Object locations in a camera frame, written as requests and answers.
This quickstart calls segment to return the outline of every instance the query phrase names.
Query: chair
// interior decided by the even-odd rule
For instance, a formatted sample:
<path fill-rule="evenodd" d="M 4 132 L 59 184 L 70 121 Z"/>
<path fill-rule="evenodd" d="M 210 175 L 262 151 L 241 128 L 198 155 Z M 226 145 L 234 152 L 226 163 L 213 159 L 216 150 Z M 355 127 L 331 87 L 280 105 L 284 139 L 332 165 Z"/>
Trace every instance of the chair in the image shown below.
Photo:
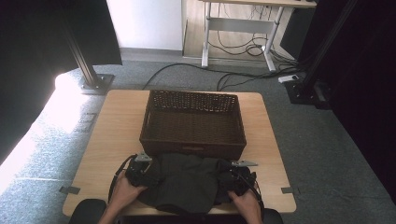
<path fill-rule="evenodd" d="M 98 199 L 86 199 L 78 204 L 70 218 L 69 224 L 97 224 L 105 212 L 106 202 Z M 239 215 L 207 215 L 204 217 L 179 216 L 133 216 L 121 217 L 121 224 L 245 224 L 246 221 Z M 282 217 L 274 210 L 264 209 L 265 224 L 283 224 Z"/>

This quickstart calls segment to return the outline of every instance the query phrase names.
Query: power strip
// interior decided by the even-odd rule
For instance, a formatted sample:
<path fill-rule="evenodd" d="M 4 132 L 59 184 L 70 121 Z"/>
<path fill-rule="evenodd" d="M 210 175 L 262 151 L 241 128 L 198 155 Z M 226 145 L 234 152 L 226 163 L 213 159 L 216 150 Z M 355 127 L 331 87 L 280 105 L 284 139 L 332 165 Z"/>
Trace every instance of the power strip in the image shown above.
<path fill-rule="evenodd" d="M 297 75 L 291 75 L 291 76 L 286 76 L 286 77 L 280 77 L 278 79 L 279 83 L 284 83 L 288 81 L 297 81 L 299 77 Z"/>

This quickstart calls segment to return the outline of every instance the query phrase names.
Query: white wall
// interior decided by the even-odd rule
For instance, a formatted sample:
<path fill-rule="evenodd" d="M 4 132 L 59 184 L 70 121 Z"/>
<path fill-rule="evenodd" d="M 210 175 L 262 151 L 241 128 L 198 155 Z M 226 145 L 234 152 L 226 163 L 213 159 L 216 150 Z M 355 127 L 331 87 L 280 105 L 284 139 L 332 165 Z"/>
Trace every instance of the white wall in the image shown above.
<path fill-rule="evenodd" d="M 120 48 L 182 50 L 181 0 L 107 0 Z"/>

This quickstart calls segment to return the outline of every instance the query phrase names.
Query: wicker basket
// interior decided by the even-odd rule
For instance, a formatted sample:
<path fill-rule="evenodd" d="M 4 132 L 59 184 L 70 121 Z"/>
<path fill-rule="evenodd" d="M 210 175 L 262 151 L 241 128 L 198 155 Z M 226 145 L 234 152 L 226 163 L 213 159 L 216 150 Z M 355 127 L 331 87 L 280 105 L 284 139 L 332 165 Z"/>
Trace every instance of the wicker basket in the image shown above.
<path fill-rule="evenodd" d="M 187 91 L 151 91 L 140 142 L 145 152 L 239 160 L 246 138 L 238 97 Z"/>

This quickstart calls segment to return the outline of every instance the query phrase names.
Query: human arm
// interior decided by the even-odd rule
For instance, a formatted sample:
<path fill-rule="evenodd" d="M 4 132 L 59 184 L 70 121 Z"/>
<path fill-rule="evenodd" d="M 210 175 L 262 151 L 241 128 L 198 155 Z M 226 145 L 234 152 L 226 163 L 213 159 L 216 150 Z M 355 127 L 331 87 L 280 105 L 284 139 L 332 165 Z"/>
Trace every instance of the human arm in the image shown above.
<path fill-rule="evenodd" d="M 116 186 L 105 212 L 102 214 L 99 224 L 112 224 L 120 211 L 132 203 L 137 196 L 147 187 L 135 187 L 131 185 L 122 171 L 117 178 Z"/>
<path fill-rule="evenodd" d="M 262 210 L 251 189 L 241 196 L 236 195 L 234 191 L 228 191 L 228 195 L 247 224 L 262 224 Z"/>

